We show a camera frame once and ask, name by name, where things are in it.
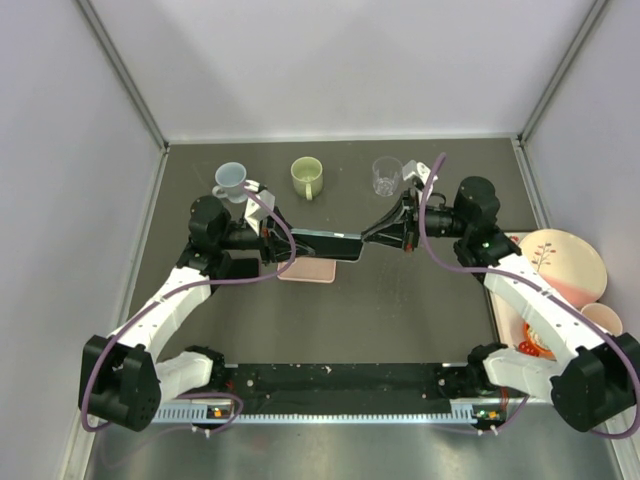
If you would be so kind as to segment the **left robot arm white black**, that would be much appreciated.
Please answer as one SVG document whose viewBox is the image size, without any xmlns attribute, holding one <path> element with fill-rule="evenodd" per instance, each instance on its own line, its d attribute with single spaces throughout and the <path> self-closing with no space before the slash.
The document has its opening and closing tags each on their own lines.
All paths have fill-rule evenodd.
<svg viewBox="0 0 640 480">
<path fill-rule="evenodd" d="M 225 370 L 205 353 L 188 351 L 165 362 L 158 356 L 217 288 L 261 283 L 276 275 L 230 277 L 233 261 L 222 246 L 229 216 L 218 198 L 198 198 L 192 219 L 187 247 L 161 288 L 125 324 L 107 337 L 93 336 L 83 348 L 78 406 L 82 428 L 89 433 L 111 425 L 142 431 L 163 402 L 194 388 L 212 397 L 226 387 Z"/>
</svg>

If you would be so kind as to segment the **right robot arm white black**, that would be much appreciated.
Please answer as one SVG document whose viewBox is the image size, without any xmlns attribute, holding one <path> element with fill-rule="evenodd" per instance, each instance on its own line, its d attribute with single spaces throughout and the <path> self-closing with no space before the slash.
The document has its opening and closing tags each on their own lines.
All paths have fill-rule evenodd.
<svg viewBox="0 0 640 480">
<path fill-rule="evenodd" d="M 563 299 L 497 225 L 500 202 L 493 184 L 465 178 L 452 206 L 429 206 L 424 180 L 416 178 L 391 211 L 362 233 L 365 243 L 412 251 L 428 237 L 447 237 L 459 262 L 510 305 L 542 337 L 549 358 L 502 343 L 474 348 L 463 369 L 444 372 L 451 398 L 481 396 L 505 387 L 553 405 L 572 428 L 587 432 L 639 406 L 639 343 L 629 334 L 604 332 Z"/>
</svg>

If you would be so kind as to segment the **dark phone blue edge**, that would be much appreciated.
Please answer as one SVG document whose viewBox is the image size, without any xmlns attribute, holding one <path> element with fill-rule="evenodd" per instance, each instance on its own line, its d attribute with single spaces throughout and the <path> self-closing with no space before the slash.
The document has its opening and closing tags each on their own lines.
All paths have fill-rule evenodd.
<svg viewBox="0 0 640 480">
<path fill-rule="evenodd" d="M 357 262 L 364 247 L 359 234 L 298 228 L 294 228 L 291 232 L 303 237 L 316 249 L 316 256 L 311 258 Z"/>
</svg>

